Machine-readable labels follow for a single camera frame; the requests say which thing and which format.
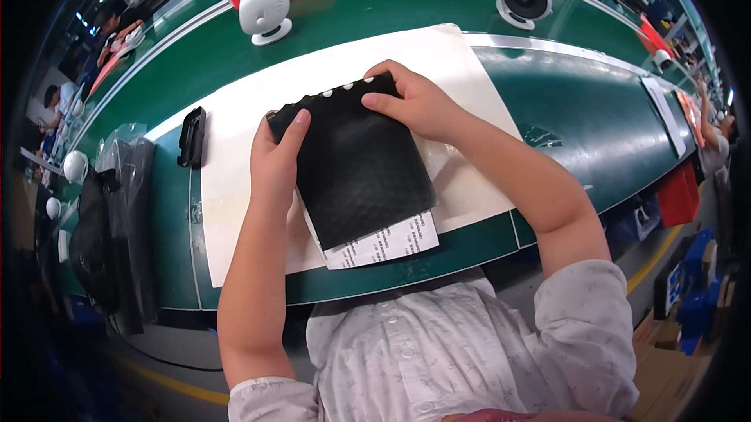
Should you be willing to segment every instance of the hand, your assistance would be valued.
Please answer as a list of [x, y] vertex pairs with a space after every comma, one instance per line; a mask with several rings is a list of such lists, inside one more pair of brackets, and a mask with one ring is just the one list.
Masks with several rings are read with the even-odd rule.
[[117, 33], [117, 36], [115, 37], [115, 41], [119, 41], [120, 39], [125, 39], [128, 34], [131, 33], [131, 27], [128, 26], [127, 28], [123, 29], [121, 32]]
[[250, 202], [287, 213], [297, 179], [297, 153], [310, 127], [310, 112], [300, 110], [277, 145], [266, 117], [250, 150]]
[[368, 70], [363, 78], [387, 71], [391, 72], [397, 82], [397, 91], [404, 99], [367, 93], [363, 95], [363, 106], [396, 119], [423, 138], [453, 145], [456, 127], [472, 116], [438, 88], [436, 83], [396, 61], [382, 61]]

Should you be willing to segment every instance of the worker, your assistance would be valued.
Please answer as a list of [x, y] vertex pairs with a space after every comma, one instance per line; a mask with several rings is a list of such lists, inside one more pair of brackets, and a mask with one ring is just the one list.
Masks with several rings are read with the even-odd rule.
[[735, 116], [728, 114], [724, 119], [710, 123], [713, 108], [704, 88], [704, 80], [697, 77], [696, 91], [701, 98], [701, 136], [706, 142], [701, 149], [701, 165], [706, 177], [711, 177], [725, 166], [730, 157], [730, 139], [735, 130]]
[[394, 61], [403, 99], [364, 107], [456, 147], [519, 209], [537, 236], [545, 280], [531, 331], [479, 268], [424, 284], [319, 303], [307, 323], [314, 385], [282, 347], [287, 211], [311, 114], [276, 145], [265, 118], [252, 142], [252, 191], [217, 325], [230, 421], [614, 420], [633, 407], [632, 310], [597, 213], [552, 158], [466, 112]]
[[99, 28], [99, 35], [104, 38], [97, 59], [97, 66], [103, 67], [110, 59], [113, 52], [113, 43], [119, 42], [122, 45], [123, 40], [128, 34], [133, 32], [138, 26], [143, 26], [144, 20], [136, 8], [126, 8], [119, 16], [114, 14], [108, 8], [99, 11], [94, 19], [94, 27]]
[[72, 82], [65, 82], [60, 86], [49, 85], [44, 92], [42, 103], [45, 108], [55, 109], [55, 118], [48, 124], [42, 124], [42, 131], [51, 128], [57, 128], [62, 118], [68, 114], [70, 106], [73, 104], [73, 98], [76, 96], [78, 89]]

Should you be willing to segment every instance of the white round device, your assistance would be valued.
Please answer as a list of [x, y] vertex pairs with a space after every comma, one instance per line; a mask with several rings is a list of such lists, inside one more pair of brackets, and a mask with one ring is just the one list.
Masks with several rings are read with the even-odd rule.
[[655, 52], [654, 60], [657, 68], [661, 70], [665, 70], [672, 62], [670, 54], [668, 54], [668, 51], [665, 49], [658, 49], [657, 52]]
[[60, 129], [59, 137], [61, 140], [67, 140], [69, 135], [70, 135], [70, 126], [68, 124], [64, 124], [62, 126], [62, 129]]
[[73, 117], [81, 117], [81, 114], [83, 114], [83, 101], [79, 99], [73, 106]]
[[89, 159], [78, 150], [73, 150], [62, 161], [62, 173], [71, 183], [80, 183], [86, 177], [89, 168]]
[[496, 0], [496, 9], [509, 24], [532, 31], [534, 21], [553, 13], [552, 0]]
[[252, 35], [251, 42], [265, 46], [285, 37], [292, 29], [287, 18], [289, 0], [239, 0], [239, 26]]
[[49, 216], [51, 219], [56, 219], [57, 216], [60, 215], [60, 201], [58, 201], [57, 199], [47, 199], [47, 205], [45, 207], [47, 209], [47, 216]]

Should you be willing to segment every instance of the yellow floor line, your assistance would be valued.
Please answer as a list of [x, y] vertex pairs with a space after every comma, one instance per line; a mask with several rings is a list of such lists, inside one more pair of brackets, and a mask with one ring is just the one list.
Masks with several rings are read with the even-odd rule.
[[[699, 196], [701, 196], [701, 192], [704, 191], [705, 183], [706, 181], [702, 181], [699, 185]], [[626, 288], [625, 292], [626, 295], [630, 295], [631, 292], [633, 292], [633, 290], [641, 283], [641, 281], [649, 275], [649, 273], [652, 271], [652, 269], [654, 269], [659, 260], [662, 259], [662, 256], [665, 255], [668, 248], [670, 248], [670, 245], [673, 244], [673, 241], [681, 232], [684, 226], [686, 226], [686, 224], [680, 224], [676, 227], [673, 227], [673, 230], [670, 232], [668, 237], [665, 238], [657, 251], [655, 251], [654, 255], [652, 255], [652, 258], [650, 258], [647, 263], [639, 270], [637, 270], [636, 274], [634, 274], [634, 276], [629, 279], [628, 287]]]
[[149, 370], [114, 352], [108, 352], [108, 354], [112, 358], [114, 358], [115, 361], [127, 367], [129, 370], [136, 372], [137, 374], [143, 376], [145, 379], [154, 381], [155, 383], [161, 384], [162, 386], [166, 386], [169, 389], [187, 394], [188, 396], [194, 398], [202, 399], [204, 401], [221, 404], [223, 406], [228, 405], [230, 402], [230, 396], [228, 394], [205, 390], [203, 388], [199, 388], [198, 386], [193, 386], [192, 384], [183, 383], [182, 381], [178, 381], [170, 378], [169, 376], [165, 376], [162, 373], [157, 373], [153, 370]]

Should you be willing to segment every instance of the gray floor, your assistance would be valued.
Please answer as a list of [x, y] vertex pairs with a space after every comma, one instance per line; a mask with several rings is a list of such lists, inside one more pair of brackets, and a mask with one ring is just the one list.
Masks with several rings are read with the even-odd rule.
[[[629, 295], [634, 317], [634, 325], [640, 322], [652, 303], [652, 284], [657, 273], [670, 258], [681, 237], [693, 234], [701, 228], [715, 225], [717, 214], [715, 193], [711, 182], [704, 183], [701, 192], [701, 206], [697, 220], [681, 227], [680, 233], [671, 246], [657, 261], [655, 267]], [[671, 233], [671, 229], [659, 230], [643, 242], [628, 250], [616, 261], [625, 277], [633, 277], [658, 251]], [[518, 309], [528, 323], [534, 323], [533, 296], [542, 283], [543, 277], [539, 264], [514, 264], [505, 267], [508, 262], [500, 261], [487, 268], [488, 278], [496, 285], [498, 297], [510, 306]], [[208, 331], [180, 330], [161, 326], [149, 326], [142, 336], [129, 338], [138, 348], [156, 357], [186, 363], [193, 366], [218, 367], [221, 365], [216, 337]], [[122, 342], [112, 341], [113, 348], [131, 361], [147, 369], [169, 376], [193, 386], [228, 393], [227, 384], [220, 372], [205, 373], [183, 370], [163, 365], [133, 352]], [[308, 359], [303, 342], [290, 346], [287, 353], [297, 372], [298, 379], [313, 381], [314, 368]], [[162, 384], [145, 379], [131, 371], [124, 371], [123, 383], [142, 399], [150, 401], [162, 413], [161, 420], [227, 420], [227, 408], [213, 402], [190, 397]]]

